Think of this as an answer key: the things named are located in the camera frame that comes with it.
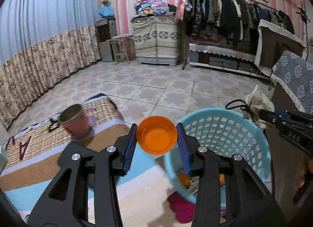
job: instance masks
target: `patterned cloth cover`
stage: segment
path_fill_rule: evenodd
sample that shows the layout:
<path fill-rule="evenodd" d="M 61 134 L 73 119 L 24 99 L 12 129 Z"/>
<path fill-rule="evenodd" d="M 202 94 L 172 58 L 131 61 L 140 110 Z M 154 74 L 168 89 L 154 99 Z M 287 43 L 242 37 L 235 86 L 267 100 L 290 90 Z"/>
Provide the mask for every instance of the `patterned cloth cover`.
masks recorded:
<path fill-rule="evenodd" d="M 312 64 L 285 51 L 274 65 L 271 78 L 281 84 L 299 111 L 313 114 Z"/>
<path fill-rule="evenodd" d="M 136 56 L 179 56 L 179 25 L 175 16 L 153 16 L 132 22 Z"/>

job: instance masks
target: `tiled floor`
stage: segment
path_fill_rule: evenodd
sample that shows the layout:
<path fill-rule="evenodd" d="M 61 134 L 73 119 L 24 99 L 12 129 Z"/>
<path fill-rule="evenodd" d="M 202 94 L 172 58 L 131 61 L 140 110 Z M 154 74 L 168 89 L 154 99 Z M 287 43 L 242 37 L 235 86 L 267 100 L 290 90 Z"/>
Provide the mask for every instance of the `tiled floor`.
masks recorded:
<path fill-rule="evenodd" d="M 139 124 L 151 115 L 165 116 L 174 123 L 192 111 L 224 107 L 233 99 L 243 99 L 260 84 L 271 98 L 273 91 L 257 79 L 180 66 L 138 65 L 99 62 L 80 70 L 48 91 L 13 123 L 14 135 L 31 124 L 82 103 L 97 93 L 111 96 L 125 121 Z"/>

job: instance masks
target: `laundry basket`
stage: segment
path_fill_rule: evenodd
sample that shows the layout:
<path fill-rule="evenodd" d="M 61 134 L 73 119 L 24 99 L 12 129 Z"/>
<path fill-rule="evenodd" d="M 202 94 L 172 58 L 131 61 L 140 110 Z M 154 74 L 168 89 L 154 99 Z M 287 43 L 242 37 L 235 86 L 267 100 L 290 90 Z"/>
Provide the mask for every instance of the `laundry basket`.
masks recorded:
<path fill-rule="evenodd" d="M 218 155 L 231 157 L 240 154 L 265 182 L 270 173 L 271 155 L 263 132 L 239 113 L 221 108 L 194 111 L 180 120 L 187 135 L 196 137 Z M 191 194 L 177 179 L 182 166 L 177 144 L 164 156 L 168 177 L 178 193 L 187 201 L 196 203 Z M 225 186 L 221 186 L 221 210 L 226 209 Z"/>

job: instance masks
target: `white cloth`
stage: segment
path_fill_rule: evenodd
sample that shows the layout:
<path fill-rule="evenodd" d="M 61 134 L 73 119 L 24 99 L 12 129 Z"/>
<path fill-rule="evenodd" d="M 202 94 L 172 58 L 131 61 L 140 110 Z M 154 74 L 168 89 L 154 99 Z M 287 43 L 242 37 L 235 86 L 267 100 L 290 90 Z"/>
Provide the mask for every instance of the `white cloth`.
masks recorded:
<path fill-rule="evenodd" d="M 305 53 L 307 51 L 307 47 L 306 44 L 304 43 L 303 40 L 301 40 L 300 38 L 298 38 L 297 36 L 295 36 L 294 34 L 292 34 L 291 32 L 281 28 L 278 25 L 275 25 L 269 21 L 260 20 L 259 26 L 258 26 L 258 31 L 259 31 L 259 42 L 258 42 L 258 50 L 256 52 L 256 56 L 255 56 L 255 65 L 259 68 L 259 70 L 265 74 L 266 76 L 271 76 L 272 74 L 272 70 L 262 67 L 260 66 L 260 62 L 261 62 L 261 54 L 262 54 L 262 48 L 263 48 L 263 40 L 262 40 L 262 27 L 267 27 L 268 29 L 270 29 L 271 31 L 273 31 L 274 33 L 278 33 L 280 35 L 283 35 L 285 37 L 288 37 L 298 43 L 300 43 L 303 46 L 303 56 L 306 56 Z"/>
<path fill-rule="evenodd" d="M 217 21 L 216 21 L 216 26 L 220 26 L 221 23 L 221 14 L 222 14 L 222 1 L 221 0 L 217 0 L 217 3 L 219 5 L 219 16 L 217 17 Z"/>

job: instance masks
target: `orange bowl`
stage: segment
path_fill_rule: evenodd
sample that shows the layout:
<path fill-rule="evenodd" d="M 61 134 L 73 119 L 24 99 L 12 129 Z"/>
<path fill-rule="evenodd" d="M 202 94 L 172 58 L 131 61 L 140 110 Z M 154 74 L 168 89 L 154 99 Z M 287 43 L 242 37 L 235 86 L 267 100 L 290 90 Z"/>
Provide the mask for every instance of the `orange bowl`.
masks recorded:
<path fill-rule="evenodd" d="M 151 116 L 138 125 L 136 136 L 138 144 L 145 152 L 163 155 L 175 145 L 177 129 L 170 119 Z"/>

